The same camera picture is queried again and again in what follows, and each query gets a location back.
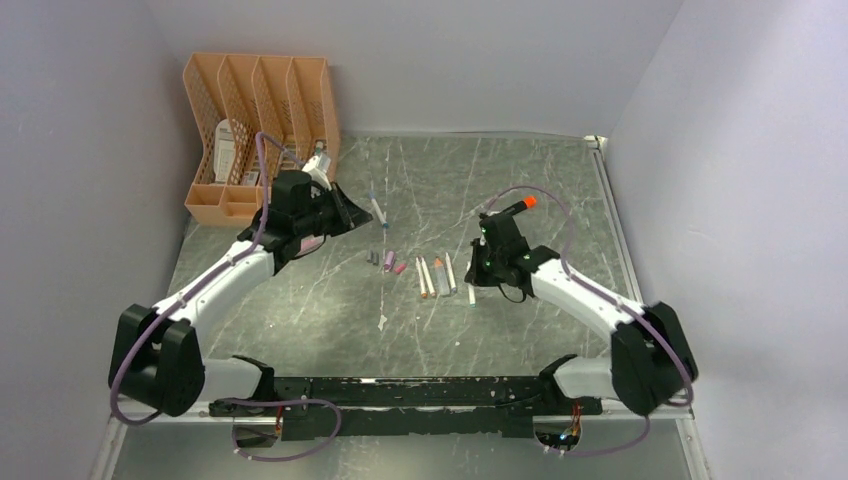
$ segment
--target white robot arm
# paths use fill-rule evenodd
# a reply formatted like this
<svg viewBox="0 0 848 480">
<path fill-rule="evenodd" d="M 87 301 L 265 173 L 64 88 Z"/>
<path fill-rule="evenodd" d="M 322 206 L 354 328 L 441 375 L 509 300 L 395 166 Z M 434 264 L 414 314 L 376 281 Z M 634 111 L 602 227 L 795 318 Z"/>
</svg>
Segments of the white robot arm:
<svg viewBox="0 0 848 480">
<path fill-rule="evenodd" d="M 326 176 L 328 158 L 322 152 L 300 171 L 284 171 L 275 179 L 265 231 L 256 248 L 246 252 L 258 231 L 261 211 L 227 253 L 179 292 L 147 308 L 133 305 L 121 315 L 109 385 L 115 380 L 141 334 L 172 305 L 169 315 L 119 378 L 120 392 L 170 416 L 187 411 L 197 401 L 259 398 L 273 394 L 273 369 L 256 360 L 233 357 L 203 359 L 199 342 L 231 308 L 257 285 L 276 275 L 290 261 L 314 251 L 331 236 L 341 235 L 371 220 Z M 212 275 L 214 270 L 223 269 Z M 200 288 L 190 299 L 186 292 Z"/>
<path fill-rule="evenodd" d="M 624 298 L 575 270 L 550 248 L 531 249 L 513 216 L 532 205 L 535 199 L 481 215 L 482 236 L 472 242 L 474 253 L 465 281 L 482 287 L 519 288 L 525 296 L 538 297 L 571 314 L 608 342 L 609 357 L 569 355 L 543 371 L 563 396 L 620 400 L 643 416 L 668 403 L 698 375 L 674 310 L 664 303 L 645 306 Z M 648 329 L 662 338 L 655 338 Z"/>
</svg>

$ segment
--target marble table surface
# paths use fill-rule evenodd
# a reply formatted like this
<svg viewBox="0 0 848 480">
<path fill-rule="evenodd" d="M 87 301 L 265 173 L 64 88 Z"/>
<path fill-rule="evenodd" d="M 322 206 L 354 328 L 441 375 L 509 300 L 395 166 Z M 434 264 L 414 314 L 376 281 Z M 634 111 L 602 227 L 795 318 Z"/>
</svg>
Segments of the marble table surface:
<svg viewBox="0 0 848 480">
<path fill-rule="evenodd" d="M 412 263 L 414 255 L 432 264 L 449 252 L 461 279 L 482 205 L 509 186 L 533 185 L 572 206 L 570 263 L 626 294 L 596 165 L 582 139 L 346 137 L 341 152 L 337 182 L 366 210 L 373 189 L 390 228 L 373 221 L 286 266 L 202 339 L 204 354 L 247 355 L 277 375 L 409 377 L 532 375 L 568 353 L 606 353 L 587 327 L 535 299 L 513 304 L 497 289 L 478 288 L 470 308 L 461 280 L 457 295 L 422 299 Z M 531 246 L 565 244 L 565 215 L 551 201 L 540 198 L 517 222 Z M 192 221 L 171 291 L 220 258 L 238 231 Z M 410 266 L 401 275 L 383 273 L 366 263 L 368 250 L 394 250 Z"/>
</svg>

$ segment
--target mesh basket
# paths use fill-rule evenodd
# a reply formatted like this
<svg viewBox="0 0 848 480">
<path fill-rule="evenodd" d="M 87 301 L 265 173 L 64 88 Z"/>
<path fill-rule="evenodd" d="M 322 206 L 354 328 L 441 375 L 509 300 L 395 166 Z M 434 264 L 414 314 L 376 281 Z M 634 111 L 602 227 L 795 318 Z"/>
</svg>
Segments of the mesh basket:
<svg viewBox="0 0 848 480">
<path fill-rule="evenodd" d="M 185 205 L 204 225 L 247 226 L 260 207 L 262 193 L 255 171 L 256 132 L 280 140 L 302 161 L 317 142 L 338 166 L 339 135 L 327 60 L 311 57 L 195 53 L 183 82 L 203 143 L 203 156 Z M 228 119 L 235 155 L 227 174 L 216 178 L 215 129 Z M 268 174 L 297 168 L 265 141 Z"/>
</svg>

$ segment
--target white enclosure wall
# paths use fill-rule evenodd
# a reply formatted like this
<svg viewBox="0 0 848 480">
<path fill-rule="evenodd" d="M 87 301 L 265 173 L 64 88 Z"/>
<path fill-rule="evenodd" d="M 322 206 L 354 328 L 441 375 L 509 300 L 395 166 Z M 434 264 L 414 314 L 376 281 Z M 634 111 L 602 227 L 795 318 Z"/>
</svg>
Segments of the white enclosure wall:
<svg viewBox="0 0 848 480">
<path fill-rule="evenodd" d="M 180 72 L 142 2 L 2 2 L 4 479 L 88 478 L 118 316 L 165 293 L 183 233 Z"/>
<path fill-rule="evenodd" d="M 718 479 L 848 469 L 848 3 L 687 0 L 610 139 Z"/>
<path fill-rule="evenodd" d="M 608 135 L 682 0 L 147 0 L 177 57 L 326 56 L 348 131 Z"/>
</svg>

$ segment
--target gray tabletop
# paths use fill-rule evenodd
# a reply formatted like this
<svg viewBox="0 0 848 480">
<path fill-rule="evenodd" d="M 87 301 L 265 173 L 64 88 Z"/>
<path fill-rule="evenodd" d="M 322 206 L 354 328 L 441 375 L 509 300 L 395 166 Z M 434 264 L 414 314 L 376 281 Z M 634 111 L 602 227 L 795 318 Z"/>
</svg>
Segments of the gray tabletop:
<svg viewBox="0 0 848 480">
<path fill-rule="evenodd" d="M 513 304 L 497 289 L 476 289 L 470 308 L 461 278 L 480 235 L 477 213 L 495 193 L 533 185 L 573 208 L 569 261 L 599 283 L 626 294 L 624 269 L 608 221 L 596 166 L 581 139 L 347 137 L 337 181 L 371 210 L 373 190 L 390 228 L 373 221 L 332 238 L 286 266 L 236 305 L 208 338 L 204 354 L 261 360 L 277 375 L 421 376 L 536 374 L 568 353 L 597 356 L 604 342 L 552 305 Z M 528 192 L 514 193 L 509 205 Z M 517 217 L 531 246 L 559 250 L 565 215 L 544 198 Z M 189 225 L 171 291 L 227 250 L 238 229 Z M 409 268 L 384 273 L 368 250 L 397 252 Z M 422 299 L 414 256 L 431 264 L 450 253 L 458 294 Z M 515 298 L 520 292 L 507 291 Z"/>
<path fill-rule="evenodd" d="M 372 222 L 287 266 L 203 339 L 205 354 L 248 355 L 277 375 L 420 376 L 537 374 L 564 354 L 605 353 L 600 338 L 551 305 L 512 304 L 497 289 L 477 289 L 477 307 L 470 308 L 465 285 L 455 296 L 424 300 L 414 265 L 398 276 L 365 262 L 368 250 L 394 250 L 400 262 L 414 255 L 432 262 L 449 252 L 461 278 L 468 244 L 479 235 L 477 211 L 494 193 L 526 184 L 570 202 L 576 220 L 570 262 L 626 294 L 617 239 L 585 142 L 359 137 L 345 138 L 341 151 L 339 184 L 366 209 L 373 189 L 389 230 Z M 540 199 L 517 221 L 531 245 L 558 250 L 565 243 L 563 213 L 549 201 Z M 190 224 L 171 290 L 220 258 L 237 232 Z M 639 420 L 586 422 L 586 450 L 620 445 L 642 428 Z M 279 465 L 233 455 L 229 425 L 154 423 L 127 432 L 114 478 L 689 478 L 675 421 L 654 424 L 645 442 L 611 457 L 562 459 L 530 440 L 499 435 L 410 435 L 342 437 L 319 455 Z M 261 454 L 302 452 L 314 444 L 283 442 Z"/>
</svg>

